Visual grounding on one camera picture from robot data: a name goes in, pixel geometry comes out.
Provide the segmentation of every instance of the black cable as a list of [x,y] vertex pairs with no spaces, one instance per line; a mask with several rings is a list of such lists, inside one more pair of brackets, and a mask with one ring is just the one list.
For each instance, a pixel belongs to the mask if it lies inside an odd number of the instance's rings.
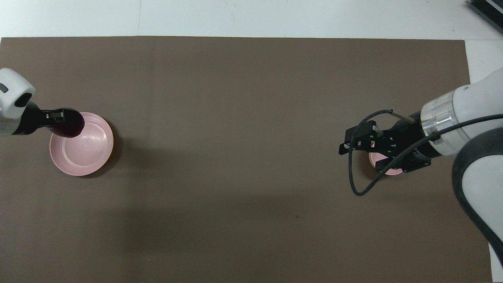
[[365,119],[362,120],[362,122],[360,122],[360,124],[358,124],[358,126],[355,128],[355,132],[351,136],[351,142],[350,142],[350,148],[349,148],[349,156],[348,156],[348,159],[349,159],[348,160],[348,171],[349,171],[349,179],[350,179],[351,190],[357,196],[362,196],[362,195],[366,194],[384,176],[384,174],[386,174],[386,172],[389,169],[391,169],[396,164],[398,164],[398,162],[400,162],[406,155],[408,155],[409,153],[411,153],[417,147],[419,147],[419,146],[421,146],[421,145],[423,145],[423,144],[425,144],[425,143],[427,143],[427,142],[429,142],[431,140],[437,140],[437,139],[440,138],[441,135],[443,135],[443,134],[445,134],[447,132],[454,131],[456,129],[459,129],[459,128],[462,128],[462,127],[465,127],[465,126],[469,126],[469,125],[472,125],[472,124],[481,123],[481,122],[485,122],[485,121],[489,121],[489,120],[503,119],[503,114],[496,114],[496,115],[489,115],[489,116],[484,116],[484,117],[480,117],[480,118],[475,118],[475,119],[472,119],[472,120],[464,121],[464,122],[461,122],[459,124],[447,127],[447,128],[445,128],[443,130],[433,132],[429,136],[423,137],[422,139],[420,139],[420,140],[416,141],[415,143],[411,144],[408,148],[406,148],[405,150],[403,150],[400,154],[398,154],[390,163],[388,163],[388,165],[386,165],[383,168],[382,171],[379,172],[379,174],[374,178],[374,180],[372,180],[372,182],[370,182],[370,184],[367,186],[367,188],[365,188],[365,190],[363,190],[361,192],[358,192],[356,190],[356,188],[355,188],[355,183],[353,181],[353,160],[352,160],[352,157],[353,157],[353,147],[355,145],[355,135],[356,135],[356,132],[360,128],[360,126],[363,125],[368,119],[370,119],[370,118],[372,118],[374,116],[377,116],[379,114],[389,113],[388,111],[393,111],[393,110],[381,110],[381,111],[374,112],[371,115],[367,116]]
[[367,193],[368,190],[370,190],[370,188],[367,187],[367,189],[365,189],[363,192],[358,192],[355,188],[355,182],[353,180],[353,148],[355,147],[355,137],[356,137],[356,133],[358,133],[358,130],[360,129],[360,127],[365,124],[365,122],[367,122],[368,120],[370,120],[371,118],[377,116],[377,115],[381,115],[381,114],[384,114],[384,113],[388,113],[388,114],[391,114],[393,113],[393,110],[392,109],[388,109],[388,110],[379,110],[379,111],[376,111],[370,115],[368,115],[367,117],[365,117],[356,127],[355,127],[355,130],[353,131],[353,134],[351,135],[351,139],[350,139],[350,143],[349,143],[349,151],[348,151],[348,169],[349,169],[349,184],[351,185],[351,190],[353,190],[353,193],[357,196],[362,196],[364,194]]

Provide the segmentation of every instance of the pink bowl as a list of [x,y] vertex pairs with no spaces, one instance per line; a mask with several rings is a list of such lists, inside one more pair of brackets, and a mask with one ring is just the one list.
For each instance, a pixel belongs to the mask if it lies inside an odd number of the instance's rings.
[[67,138],[52,134],[49,143],[56,167],[72,176],[84,176],[100,169],[114,147],[114,136],[108,123],[96,114],[81,114],[85,125],[80,135]]
[[[372,166],[374,166],[374,168],[376,168],[376,162],[378,162],[379,160],[383,160],[383,159],[386,159],[387,157],[385,155],[382,155],[380,153],[377,153],[377,152],[371,152],[369,153],[369,159],[370,159],[370,163],[372,164]],[[388,171],[386,171],[386,175],[389,175],[389,176],[393,176],[393,175],[398,175],[400,173],[402,173],[403,171],[401,169],[389,169]]]

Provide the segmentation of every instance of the brown paper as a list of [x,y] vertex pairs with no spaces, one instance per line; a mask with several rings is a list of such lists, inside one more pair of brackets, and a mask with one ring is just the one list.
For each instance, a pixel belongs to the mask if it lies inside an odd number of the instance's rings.
[[[4,38],[0,67],[115,135],[87,177],[45,129],[0,140],[1,282],[490,280],[452,159],[356,197],[337,154],[369,113],[468,84],[463,41]],[[356,154],[359,189],[374,176]]]

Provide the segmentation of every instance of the white table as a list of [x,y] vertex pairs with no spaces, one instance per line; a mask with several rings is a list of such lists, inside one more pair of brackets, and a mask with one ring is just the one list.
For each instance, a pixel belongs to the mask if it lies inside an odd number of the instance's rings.
[[465,0],[0,0],[0,37],[135,35],[460,39],[472,82],[503,67]]

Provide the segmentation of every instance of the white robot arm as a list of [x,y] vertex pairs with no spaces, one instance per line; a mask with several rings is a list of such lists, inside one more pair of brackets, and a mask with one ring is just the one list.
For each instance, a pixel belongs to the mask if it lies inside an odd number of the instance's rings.
[[[370,120],[382,113],[403,118],[393,110],[377,111],[348,129],[339,147],[339,154],[349,153],[353,192],[364,195],[390,168],[411,172],[430,165],[434,157],[456,156],[454,193],[490,244],[493,280],[503,281],[503,68],[428,102],[391,129],[379,130]],[[353,150],[387,157],[376,163],[380,173],[364,191],[354,187]]]
[[47,127],[63,137],[75,137],[84,127],[82,115],[70,108],[40,110],[30,101],[35,88],[9,68],[0,69],[0,137],[31,134]]

